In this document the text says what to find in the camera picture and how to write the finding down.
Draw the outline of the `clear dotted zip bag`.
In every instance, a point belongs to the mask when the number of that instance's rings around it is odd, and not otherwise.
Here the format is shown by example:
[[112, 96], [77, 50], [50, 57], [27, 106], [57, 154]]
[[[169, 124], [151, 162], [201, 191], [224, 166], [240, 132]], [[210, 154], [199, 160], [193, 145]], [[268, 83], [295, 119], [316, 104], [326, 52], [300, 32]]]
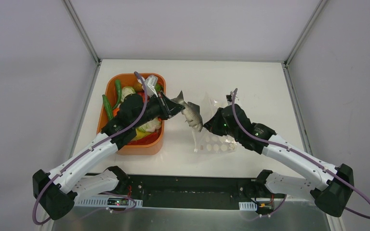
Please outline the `clear dotted zip bag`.
[[[228, 106], [227, 100], [217, 101], [212, 98], [207, 92], [204, 95], [200, 105], [200, 115], [203, 122], [208, 122], [219, 107]], [[203, 128], [201, 132], [192, 131], [195, 142], [194, 152], [200, 154], [226, 154], [235, 152], [238, 144], [234, 138], [230, 136], [218, 136], [214, 135], [206, 128]]]

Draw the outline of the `brown potato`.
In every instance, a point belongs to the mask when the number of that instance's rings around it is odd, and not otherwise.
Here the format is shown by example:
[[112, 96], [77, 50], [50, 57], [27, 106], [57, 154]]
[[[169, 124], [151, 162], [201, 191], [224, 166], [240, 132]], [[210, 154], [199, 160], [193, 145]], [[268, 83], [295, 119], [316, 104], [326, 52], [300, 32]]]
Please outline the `brown potato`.
[[143, 86], [140, 82], [135, 82], [133, 88], [136, 92], [144, 92]]

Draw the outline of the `long green cucumber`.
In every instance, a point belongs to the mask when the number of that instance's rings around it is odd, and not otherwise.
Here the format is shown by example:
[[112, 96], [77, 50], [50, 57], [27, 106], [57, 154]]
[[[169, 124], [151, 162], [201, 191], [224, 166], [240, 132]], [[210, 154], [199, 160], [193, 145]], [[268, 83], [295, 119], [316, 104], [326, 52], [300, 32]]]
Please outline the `long green cucumber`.
[[111, 104], [105, 94], [102, 95], [102, 100], [103, 100], [103, 107], [105, 109], [107, 119], [108, 121], [110, 121], [113, 119], [113, 110], [112, 110]]

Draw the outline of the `grey toy fish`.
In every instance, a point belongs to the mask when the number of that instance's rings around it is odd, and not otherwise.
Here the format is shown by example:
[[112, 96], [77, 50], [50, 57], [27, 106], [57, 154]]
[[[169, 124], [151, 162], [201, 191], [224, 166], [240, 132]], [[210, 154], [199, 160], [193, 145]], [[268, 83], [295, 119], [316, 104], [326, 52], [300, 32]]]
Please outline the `grey toy fish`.
[[171, 100], [184, 107], [181, 113], [185, 116], [188, 125], [196, 132], [201, 132], [203, 128], [203, 119], [200, 114], [200, 106], [192, 102], [186, 102], [184, 100], [183, 91], [180, 91], [178, 96]]

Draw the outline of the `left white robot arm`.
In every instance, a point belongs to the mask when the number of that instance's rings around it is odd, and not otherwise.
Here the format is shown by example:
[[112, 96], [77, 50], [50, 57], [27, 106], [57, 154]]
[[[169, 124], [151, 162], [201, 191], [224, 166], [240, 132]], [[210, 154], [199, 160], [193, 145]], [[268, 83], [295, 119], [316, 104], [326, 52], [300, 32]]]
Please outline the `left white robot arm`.
[[184, 110], [184, 106], [167, 98], [163, 92], [149, 100], [138, 94], [127, 96], [120, 105], [117, 115], [107, 122], [93, 141], [61, 165], [49, 172], [42, 169], [32, 176], [33, 195], [36, 199], [32, 220], [36, 225], [37, 208], [41, 206], [50, 219], [64, 217], [81, 200], [113, 191], [123, 194], [128, 188], [128, 176], [119, 167], [109, 167], [93, 179], [84, 176], [99, 162], [127, 145], [135, 136], [136, 128], [160, 118], [167, 120]]

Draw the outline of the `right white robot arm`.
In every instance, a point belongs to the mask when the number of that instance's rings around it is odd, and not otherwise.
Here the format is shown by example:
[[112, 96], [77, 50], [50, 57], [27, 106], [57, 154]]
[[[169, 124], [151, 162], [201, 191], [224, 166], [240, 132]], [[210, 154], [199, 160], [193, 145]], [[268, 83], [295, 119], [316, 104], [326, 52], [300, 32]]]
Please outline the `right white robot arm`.
[[307, 153], [299, 156], [286, 140], [273, 129], [261, 123], [252, 123], [245, 112], [236, 105], [219, 108], [204, 125], [218, 136], [230, 136], [245, 149], [263, 154], [289, 167], [300, 177], [280, 175], [272, 170], [262, 170], [256, 178], [254, 191], [260, 197], [271, 193], [288, 194], [302, 198], [333, 217], [340, 217], [353, 192], [354, 174], [350, 166], [335, 166]]

